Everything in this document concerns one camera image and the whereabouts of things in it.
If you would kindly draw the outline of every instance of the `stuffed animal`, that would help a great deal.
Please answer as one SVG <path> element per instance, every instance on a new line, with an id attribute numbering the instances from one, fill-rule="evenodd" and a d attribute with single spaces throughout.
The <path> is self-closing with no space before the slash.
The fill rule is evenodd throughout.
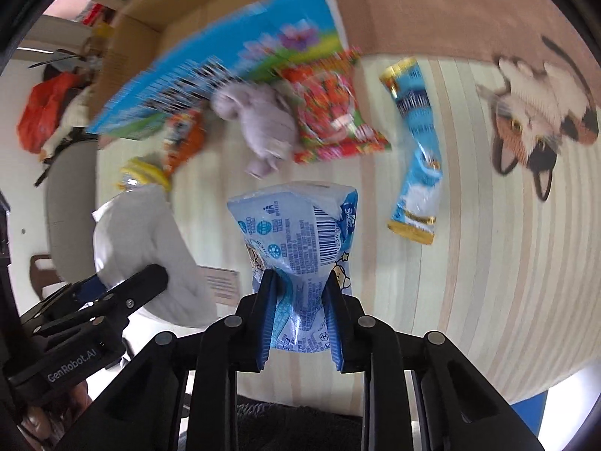
<path id="1" fill-rule="evenodd" d="M 292 156 L 299 140 L 289 105 L 271 86 L 229 83 L 212 99 L 213 111 L 224 120 L 240 119 L 242 135 L 256 154 L 246 172 L 264 178 Z"/>
<path id="2" fill-rule="evenodd" d="M 208 281 L 175 223 L 164 188 L 124 191 L 93 214 L 94 264 L 108 289 L 156 263 L 169 275 L 166 291 L 140 308 L 142 315 L 181 327 L 205 328 L 217 319 Z"/>

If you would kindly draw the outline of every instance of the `cat illustration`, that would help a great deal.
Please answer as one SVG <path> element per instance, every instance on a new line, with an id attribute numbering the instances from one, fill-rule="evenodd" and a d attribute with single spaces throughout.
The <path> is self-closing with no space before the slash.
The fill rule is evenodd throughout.
<path id="1" fill-rule="evenodd" d="M 332 268 L 332 271 L 334 271 L 334 274 L 336 274 L 336 278 L 338 280 L 338 286 L 340 287 L 341 290 L 350 288 L 350 277 L 346 274 L 346 269 L 344 268 L 344 265 L 342 264 L 341 260 L 336 261 L 336 264 Z"/>
<path id="2" fill-rule="evenodd" d="M 571 72 L 548 62 L 544 71 L 536 71 L 520 59 L 499 58 L 506 87 L 491 91 L 478 85 L 477 89 L 491 105 L 494 169 L 505 176 L 518 163 L 525 166 L 534 175 L 537 196 L 546 201 L 563 136 L 590 145 L 599 136 L 599 125 L 591 90 L 575 62 L 550 39 L 543 36 L 542 40 L 566 61 L 578 81 Z"/>

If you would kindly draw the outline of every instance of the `red plastic bag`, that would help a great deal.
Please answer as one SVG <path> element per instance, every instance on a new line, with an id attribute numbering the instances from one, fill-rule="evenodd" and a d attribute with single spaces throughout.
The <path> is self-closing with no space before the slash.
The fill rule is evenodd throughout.
<path id="1" fill-rule="evenodd" d="M 79 79 L 73 73 L 61 73 L 33 87 L 17 125 L 17 135 L 23 149 L 40 153 L 41 147 L 58 127 L 58 112 L 66 91 L 77 86 Z"/>

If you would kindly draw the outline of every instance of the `barcode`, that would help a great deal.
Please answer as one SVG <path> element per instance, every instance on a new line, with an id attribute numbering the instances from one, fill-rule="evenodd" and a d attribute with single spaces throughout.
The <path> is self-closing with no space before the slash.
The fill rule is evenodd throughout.
<path id="1" fill-rule="evenodd" d="M 405 117 L 410 110 L 416 108 L 430 108 L 428 93 L 424 89 L 412 90 L 397 101 L 397 107 L 401 112 L 401 117 Z"/>
<path id="2" fill-rule="evenodd" d="M 323 210 L 313 207 L 313 212 L 317 223 L 320 264 L 322 266 L 331 265 L 338 259 L 340 251 L 340 227 L 336 220 Z"/>

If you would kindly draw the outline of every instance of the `blue wrapped ice cream bar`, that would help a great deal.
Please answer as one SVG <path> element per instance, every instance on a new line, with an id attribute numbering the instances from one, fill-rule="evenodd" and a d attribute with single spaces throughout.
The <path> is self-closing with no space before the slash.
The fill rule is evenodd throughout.
<path id="1" fill-rule="evenodd" d="M 412 241 L 429 245 L 434 241 L 442 171 L 426 84 L 414 58 L 403 59 L 387 68 L 380 81 L 391 93 L 414 139 L 412 160 L 388 228 Z"/>
<path id="2" fill-rule="evenodd" d="M 331 183 L 293 182 L 229 200 L 251 257 L 253 290 L 275 269 L 281 286 L 271 347 L 293 352 L 330 349 L 322 292 L 334 270 L 350 295 L 349 254 L 357 190 Z"/>

